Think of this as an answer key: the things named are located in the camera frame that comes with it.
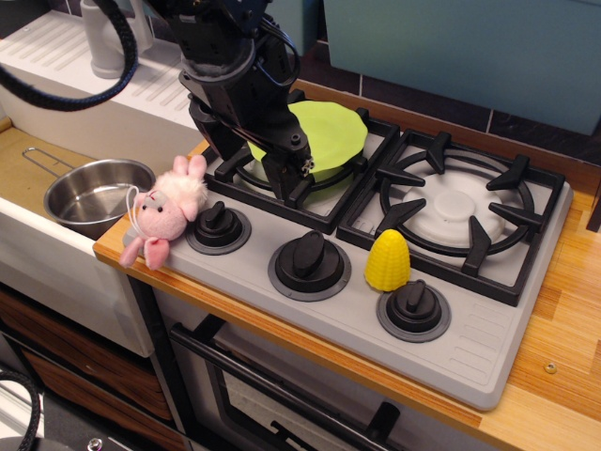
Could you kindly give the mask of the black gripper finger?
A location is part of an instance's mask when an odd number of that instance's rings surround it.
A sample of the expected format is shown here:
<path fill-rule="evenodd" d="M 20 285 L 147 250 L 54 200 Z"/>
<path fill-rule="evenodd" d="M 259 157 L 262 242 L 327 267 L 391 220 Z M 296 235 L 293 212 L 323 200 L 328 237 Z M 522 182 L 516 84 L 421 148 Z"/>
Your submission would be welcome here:
<path fill-rule="evenodd" d="M 313 158 L 267 153 L 261 163 L 276 197 L 287 207 L 300 208 L 313 187 Z"/>
<path fill-rule="evenodd" d="M 231 125 L 224 123 L 202 101 L 190 101 L 189 114 L 198 131 L 222 160 L 231 160 L 246 146 L 247 140 L 235 132 Z"/>

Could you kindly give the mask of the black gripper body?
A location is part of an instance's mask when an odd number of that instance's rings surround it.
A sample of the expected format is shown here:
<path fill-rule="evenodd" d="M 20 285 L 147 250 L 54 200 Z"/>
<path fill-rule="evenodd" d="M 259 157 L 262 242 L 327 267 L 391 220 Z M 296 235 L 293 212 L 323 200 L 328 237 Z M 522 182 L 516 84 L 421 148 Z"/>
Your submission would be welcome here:
<path fill-rule="evenodd" d="M 266 153 L 312 157 L 308 138 L 288 108 L 288 89 L 250 61 L 228 68 L 183 61 L 180 82 L 224 123 Z"/>

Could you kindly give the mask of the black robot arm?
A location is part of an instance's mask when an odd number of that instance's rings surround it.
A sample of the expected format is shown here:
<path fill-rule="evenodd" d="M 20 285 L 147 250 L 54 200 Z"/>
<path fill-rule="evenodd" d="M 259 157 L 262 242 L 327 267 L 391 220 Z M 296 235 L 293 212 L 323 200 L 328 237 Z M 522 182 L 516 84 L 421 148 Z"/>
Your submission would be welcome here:
<path fill-rule="evenodd" d="M 301 62 L 265 1 L 152 1 L 182 52 L 181 83 L 197 129 L 225 161 L 244 143 L 261 162 L 275 196 L 286 201 L 309 176 L 309 140 L 289 110 Z"/>

